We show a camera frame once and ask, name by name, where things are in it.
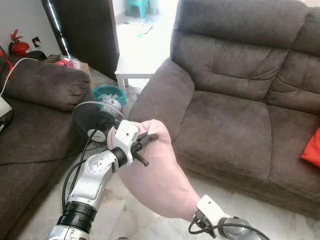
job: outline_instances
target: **white side table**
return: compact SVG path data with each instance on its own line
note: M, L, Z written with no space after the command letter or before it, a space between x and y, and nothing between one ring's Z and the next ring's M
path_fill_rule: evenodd
M119 88L126 93L128 87L128 79L150 79L161 65L161 62L154 60L134 60L129 57L119 56L118 66L115 71L115 76L118 81Z

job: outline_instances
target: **black cable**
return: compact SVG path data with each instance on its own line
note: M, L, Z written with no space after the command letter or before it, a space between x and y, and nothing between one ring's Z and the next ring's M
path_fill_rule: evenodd
M199 230L199 231L191 231L191 228L195 224L196 221L197 221L197 219L195 218L191 222L191 224L189 225L189 228L188 228L189 233L192 234L192 235L201 234L201 233L207 233L207 232L213 231L214 229L217 229L217 228L239 227L239 228L250 229L250 230L256 232L261 237L265 238L266 240L270 240L270 238L268 238L263 232L259 231L258 229L254 228L252 226L248 226L248 225L244 225L244 224L238 224L238 223L223 223L223 224L218 224L218 225L215 225L215 226L210 226L210 227L207 227L207 228Z
M76 167L80 166L81 164L83 164L85 160L81 160L79 161L77 164L75 164L68 172L68 174L65 177L64 183L63 183L63 188L62 188L62 208L65 209L66 208L66 188L67 188L67 184L69 181L69 178L72 174L72 172L76 169Z
M85 151L92 151L92 150L95 150L97 148L99 148L101 146L96 146L95 148L92 148L92 149L87 149ZM74 155L77 155L79 153L81 153L81 151L78 151L76 153L73 153L71 155L68 155L68 156L65 156L63 158L58 158L58 159L49 159L49 160L40 160L40 161L11 161L11 162L4 162L4 163L0 163L0 167L1 166L5 166L5 165L14 165L14 164L37 164L37 163L49 163L49 162L54 162L54 161L59 161L59 160L63 160L63 159L67 159L67 158L70 158L70 157L73 157Z
M100 123L100 124L94 129L94 131L91 133L91 135L89 136L89 139L88 139L88 140L86 141L86 143L85 143L84 150L83 150L83 152L82 152L82 154L81 154L81 158L80 158L79 163L84 160L85 153L86 153L86 149L87 149L89 143L91 142L91 139L93 138L93 136L94 136L94 135L96 134L96 132L98 131L98 129L99 129L103 124L106 124L106 123L109 123L109 122L110 122L110 121L105 121L105 122ZM70 189L69 189L69 195L70 195L70 193L72 192L72 190L74 189L74 187L75 187L75 185L76 185L76 181L77 181L77 178L78 178L80 169L81 169L81 164L79 164L79 165L77 165L77 166L78 166L78 168L77 168L77 170L76 170L76 173L75 173L75 175L74 175L74 177L73 177L73 180L72 180L72 183L71 183L71 186L70 186Z

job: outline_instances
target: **electric fan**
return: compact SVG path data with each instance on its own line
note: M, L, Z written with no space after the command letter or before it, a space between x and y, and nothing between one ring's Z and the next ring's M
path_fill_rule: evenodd
M73 123L83 139L87 140L96 131L91 138L96 146L106 146L109 130L126 119L121 105L113 99L82 102L72 112Z

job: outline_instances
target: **white wall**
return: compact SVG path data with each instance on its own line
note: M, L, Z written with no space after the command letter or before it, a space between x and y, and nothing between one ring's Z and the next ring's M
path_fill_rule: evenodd
M126 0L112 0L114 15L118 16L126 10Z
M31 50L40 50L47 56L60 52L41 0L0 0L0 45L5 51L15 29ZM31 41L34 37L39 37L41 47L35 48Z

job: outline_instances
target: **seat cushion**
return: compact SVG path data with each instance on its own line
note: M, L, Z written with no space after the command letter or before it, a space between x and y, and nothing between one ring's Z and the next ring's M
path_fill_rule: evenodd
M320 202L320 169L301 159L306 144L320 126L320 117L268 105L272 133L269 179L300 196Z
M182 166L192 161L266 180L271 161L267 106L258 101L196 90L173 147Z
M70 112L12 98L5 100L14 109L14 118L0 135L0 164L65 156L77 137L71 128ZM61 161L0 166L0 239L59 164Z

